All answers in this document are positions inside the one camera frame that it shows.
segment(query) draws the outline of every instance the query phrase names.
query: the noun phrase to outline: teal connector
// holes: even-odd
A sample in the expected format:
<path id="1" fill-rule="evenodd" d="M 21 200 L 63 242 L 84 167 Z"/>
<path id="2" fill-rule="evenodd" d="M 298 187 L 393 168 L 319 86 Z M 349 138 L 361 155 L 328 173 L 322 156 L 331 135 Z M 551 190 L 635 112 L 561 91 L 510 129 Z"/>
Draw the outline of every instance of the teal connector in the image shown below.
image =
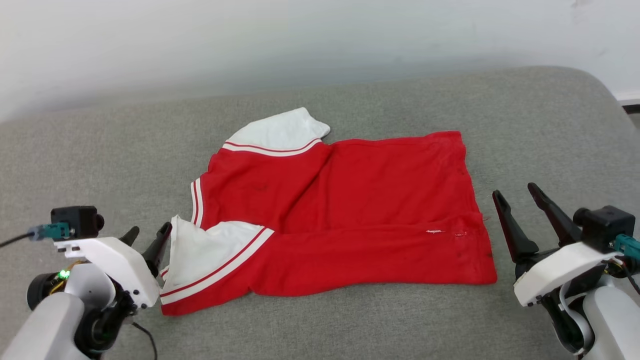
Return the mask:
<path id="1" fill-rule="evenodd" d="M 34 235 L 30 237 L 31 241 L 43 240 L 50 238 L 53 240 L 67 239 L 71 235 L 69 224 L 66 222 L 56 222 L 55 224 L 44 224 L 32 227 L 28 231 Z"/>
<path id="2" fill-rule="evenodd" d="M 625 256 L 629 256 L 640 261 L 640 241 L 637 241 L 631 236 L 624 234 L 616 236 L 613 249 L 623 253 Z"/>

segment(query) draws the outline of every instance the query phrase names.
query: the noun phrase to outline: red jersey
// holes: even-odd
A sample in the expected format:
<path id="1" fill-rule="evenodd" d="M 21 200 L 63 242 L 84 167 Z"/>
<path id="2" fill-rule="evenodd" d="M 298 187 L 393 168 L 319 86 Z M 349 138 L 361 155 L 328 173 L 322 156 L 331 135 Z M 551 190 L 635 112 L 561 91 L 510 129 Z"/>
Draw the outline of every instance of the red jersey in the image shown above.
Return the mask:
<path id="1" fill-rule="evenodd" d="M 301 296 L 365 282 L 490 284 L 491 245 L 457 131 L 322 142 L 305 108 L 252 122 L 174 217 L 165 315 L 249 291 Z"/>

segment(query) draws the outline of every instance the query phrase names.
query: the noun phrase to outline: white wall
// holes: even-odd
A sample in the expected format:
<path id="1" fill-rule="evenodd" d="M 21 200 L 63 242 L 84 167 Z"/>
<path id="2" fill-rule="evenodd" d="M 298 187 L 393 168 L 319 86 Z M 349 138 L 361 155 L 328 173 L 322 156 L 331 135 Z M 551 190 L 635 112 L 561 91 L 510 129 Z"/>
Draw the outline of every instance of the white wall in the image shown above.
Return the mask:
<path id="1" fill-rule="evenodd" d="M 638 0 L 0 0 L 0 120 L 565 65 L 640 99 Z"/>

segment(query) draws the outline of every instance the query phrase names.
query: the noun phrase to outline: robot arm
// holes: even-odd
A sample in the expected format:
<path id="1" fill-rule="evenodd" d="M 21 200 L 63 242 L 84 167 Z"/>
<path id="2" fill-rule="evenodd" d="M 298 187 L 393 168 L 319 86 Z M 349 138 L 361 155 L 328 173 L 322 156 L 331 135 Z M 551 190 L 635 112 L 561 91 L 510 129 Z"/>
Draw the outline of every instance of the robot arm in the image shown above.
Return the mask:
<path id="1" fill-rule="evenodd" d="M 493 201 L 511 259 L 513 285 L 523 306 L 541 304 L 558 340 L 580 359 L 632 359 L 640 353 L 640 309 L 611 277 L 640 272 L 640 242 L 633 239 L 635 217 L 612 206 L 579 209 L 570 219 L 540 188 L 529 184 L 536 204 L 553 225 L 559 248 L 540 252 L 511 215 L 500 191 Z"/>
<path id="2" fill-rule="evenodd" d="M 51 236 L 58 252 L 87 261 L 32 281 L 27 300 L 33 312 L 2 359 L 100 359 L 125 319 L 153 306 L 159 296 L 155 277 L 171 223 L 140 254 L 131 248 L 137 227 L 120 239 L 97 238 L 103 221 L 92 206 L 54 209 L 51 220 L 68 226 Z M 34 233 L 32 240 L 42 239 Z"/>

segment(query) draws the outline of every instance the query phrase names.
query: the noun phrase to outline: gray fabric surface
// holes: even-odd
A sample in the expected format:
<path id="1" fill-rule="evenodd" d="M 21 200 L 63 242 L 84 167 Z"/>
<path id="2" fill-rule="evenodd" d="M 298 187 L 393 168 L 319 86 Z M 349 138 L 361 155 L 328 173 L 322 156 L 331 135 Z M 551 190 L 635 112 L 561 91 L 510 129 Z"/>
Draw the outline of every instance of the gray fabric surface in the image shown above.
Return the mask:
<path id="1" fill-rule="evenodd" d="M 542 249 L 557 239 L 529 196 L 529 181 L 570 214 L 614 204 L 640 215 L 637 129 L 598 80 L 577 70 L 529 67 L 51 113 L 0 124 L 0 234 L 8 238 L 47 222 L 51 208 L 94 204 L 106 219 L 104 236 L 138 225 L 134 248 L 144 249 L 171 216 L 190 217 L 189 182 L 225 139 L 249 121 L 300 106 L 332 127 L 327 142 L 460 130 L 498 283 L 248 295 L 180 318 L 163 317 L 154 307 L 136 320 L 154 334 L 160 359 L 571 358 L 546 312 L 520 307 L 513 295 L 513 264 L 490 195 L 502 191 Z M 24 293 L 31 279 L 68 263 L 50 243 L 24 241 L 0 251 L 1 349 L 29 314 Z M 151 347 L 126 327 L 108 358 L 151 359 Z"/>

